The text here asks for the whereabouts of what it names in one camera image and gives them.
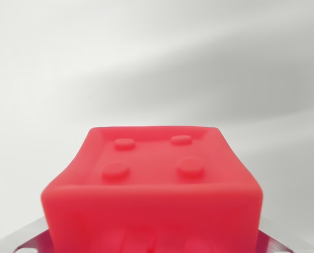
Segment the black-tipped silver gripper left finger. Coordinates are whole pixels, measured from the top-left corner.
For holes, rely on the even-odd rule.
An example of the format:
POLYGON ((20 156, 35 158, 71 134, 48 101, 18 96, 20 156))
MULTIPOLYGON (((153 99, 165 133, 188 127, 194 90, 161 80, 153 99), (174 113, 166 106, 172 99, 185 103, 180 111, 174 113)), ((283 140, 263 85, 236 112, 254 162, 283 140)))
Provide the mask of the black-tipped silver gripper left finger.
POLYGON ((14 252, 54 252, 46 219, 41 217, 16 232, 14 252))

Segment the black-tipped silver gripper right finger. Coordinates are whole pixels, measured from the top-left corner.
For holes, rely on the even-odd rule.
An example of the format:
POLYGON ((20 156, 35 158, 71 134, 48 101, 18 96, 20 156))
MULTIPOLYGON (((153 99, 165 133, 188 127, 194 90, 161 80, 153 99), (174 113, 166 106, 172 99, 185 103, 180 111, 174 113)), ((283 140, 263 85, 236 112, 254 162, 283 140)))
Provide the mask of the black-tipped silver gripper right finger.
POLYGON ((298 252, 295 238, 282 230, 259 229, 256 252, 298 252))

